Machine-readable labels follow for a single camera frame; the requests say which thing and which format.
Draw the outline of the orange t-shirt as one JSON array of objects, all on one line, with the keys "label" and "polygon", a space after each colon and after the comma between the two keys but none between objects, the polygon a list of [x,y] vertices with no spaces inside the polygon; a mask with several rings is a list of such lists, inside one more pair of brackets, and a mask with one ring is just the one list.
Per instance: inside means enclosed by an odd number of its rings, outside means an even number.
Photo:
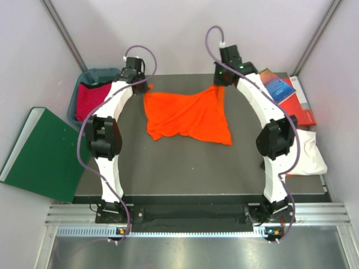
[{"label": "orange t-shirt", "polygon": [[224,97],[225,87],[216,85],[193,95],[150,91],[144,95],[147,133],[154,141],[181,135],[231,146]]}]

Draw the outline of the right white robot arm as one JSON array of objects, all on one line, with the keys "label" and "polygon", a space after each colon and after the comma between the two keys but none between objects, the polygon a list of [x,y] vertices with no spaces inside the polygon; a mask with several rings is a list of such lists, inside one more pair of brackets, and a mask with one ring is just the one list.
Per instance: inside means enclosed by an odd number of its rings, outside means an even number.
[{"label": "right white robot arm", "polygon": [[296,117],[288,115],[273,100],[258,74],[243,75],[242,71],[242,64],[234,69],[216,62],[214,83],[235,85],[251,105],[262,127],[256,138],[256,147],[264,161],[263,201],[258,210],[247,213],[248,220],[259,226],[267,221],[276,221],[293,201],[287,190],[286,175],[298,163],[300,143]]}]

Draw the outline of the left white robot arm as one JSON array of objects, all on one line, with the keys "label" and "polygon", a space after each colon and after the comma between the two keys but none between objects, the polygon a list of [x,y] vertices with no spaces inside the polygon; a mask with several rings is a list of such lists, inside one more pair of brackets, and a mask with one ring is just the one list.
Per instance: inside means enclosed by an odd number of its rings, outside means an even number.
[{"label": "left white robot arm", "polygon": [[127,221],[127,208],[121,204],[123,188],[119,179],[118,157],[122,149],[122,136],[117,119],[126,102],[133,94],[148,90],[146,83],[124,86],[145,79],[141,68],[123,68],[109,84],[110,91],[103,104],[86,121],[84,128],[86,144],[94,157],[99,174],[107,180],[102,182],[102,199],[98,204],[95,222],[115,224]]}]

